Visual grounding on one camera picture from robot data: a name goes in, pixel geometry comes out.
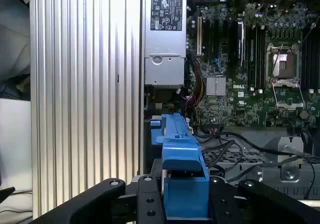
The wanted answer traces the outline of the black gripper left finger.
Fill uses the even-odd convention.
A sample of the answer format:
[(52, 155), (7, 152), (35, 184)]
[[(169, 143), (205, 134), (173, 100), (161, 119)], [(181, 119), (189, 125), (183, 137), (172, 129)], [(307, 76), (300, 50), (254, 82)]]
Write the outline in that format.
[(126, 184), (106, 179), (34, 219), (34, 224), (164, 224), (157, 180), (150, 175)]

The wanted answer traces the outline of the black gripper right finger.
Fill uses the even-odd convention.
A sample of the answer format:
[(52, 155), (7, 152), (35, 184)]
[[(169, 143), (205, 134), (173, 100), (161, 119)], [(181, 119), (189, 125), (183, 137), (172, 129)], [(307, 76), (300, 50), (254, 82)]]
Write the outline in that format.
[(318, 224), (320, 212), (253, 179), (234, 187), (210, 179), (209, 213), (213, 224)]

